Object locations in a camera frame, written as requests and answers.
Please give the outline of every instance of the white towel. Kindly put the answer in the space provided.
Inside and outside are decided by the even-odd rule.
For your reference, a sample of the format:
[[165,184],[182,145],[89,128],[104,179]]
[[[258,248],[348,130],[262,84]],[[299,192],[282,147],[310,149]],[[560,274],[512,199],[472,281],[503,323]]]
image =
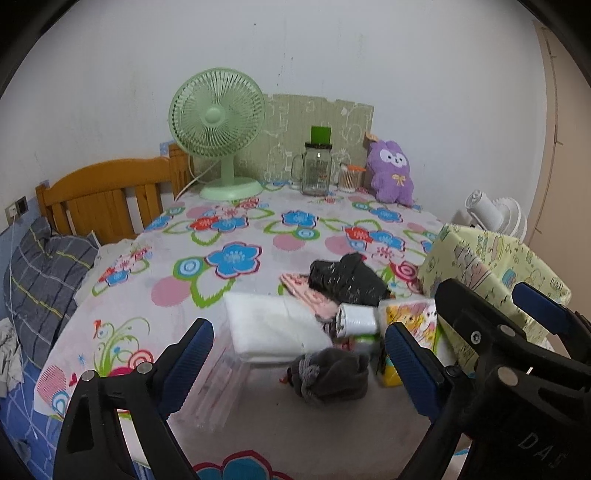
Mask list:
[[243,362],[282,364],[332,346],[310,309],[293,297],[223,296],[234,348]]
[[0,320],[0,397],[22,382],[21,347],[8,318]]

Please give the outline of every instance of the yellow patterned cloth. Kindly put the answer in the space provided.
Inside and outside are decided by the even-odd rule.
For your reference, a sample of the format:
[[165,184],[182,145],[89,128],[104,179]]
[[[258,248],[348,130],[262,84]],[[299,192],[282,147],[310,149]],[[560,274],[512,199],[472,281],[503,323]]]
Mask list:
[[[429,297],[435,295],[443,280],[457,278],[523,328],[527,339],[536,344],[548,332],[513,304],[513,286],[524,281],[562,305],[567,305],[571,298],[562,280],[518,239],[459,225],[448,224],[441,229],[418,269],[418,278]],[[472,372],[476,352],[441,316],[439,321],[460,365],[466,372]]]

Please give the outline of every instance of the wooden bed frame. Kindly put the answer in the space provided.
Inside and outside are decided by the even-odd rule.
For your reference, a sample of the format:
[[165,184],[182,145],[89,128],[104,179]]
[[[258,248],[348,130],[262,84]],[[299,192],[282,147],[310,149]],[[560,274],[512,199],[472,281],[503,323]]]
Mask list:
[[[134,188],[142,224],[162,213],[159,183],[172,183],[176,197],[190,181],[188,156],[169,146],[170,158],[122,158],[96,163],[66,175],[47,188],[36,188],[41,214],[62,235],[88,235],[103,244],[135,238],[124,189]],[[70,212],[72,224],[68,218]]]

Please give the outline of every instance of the white tape roll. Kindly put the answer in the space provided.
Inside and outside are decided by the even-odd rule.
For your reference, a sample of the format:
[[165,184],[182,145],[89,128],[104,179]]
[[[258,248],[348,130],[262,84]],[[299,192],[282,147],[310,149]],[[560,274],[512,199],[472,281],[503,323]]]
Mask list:
[[336,314],[336,336],[374,335],[379,332],[377,309],[342,303]]

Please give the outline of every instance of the green lid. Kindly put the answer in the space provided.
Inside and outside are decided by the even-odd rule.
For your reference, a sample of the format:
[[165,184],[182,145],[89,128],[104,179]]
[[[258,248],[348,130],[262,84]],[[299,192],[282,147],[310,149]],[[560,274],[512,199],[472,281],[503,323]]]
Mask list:
[[316,145],[329,145],[330,127],[312,127],[310,131],[310,143]]

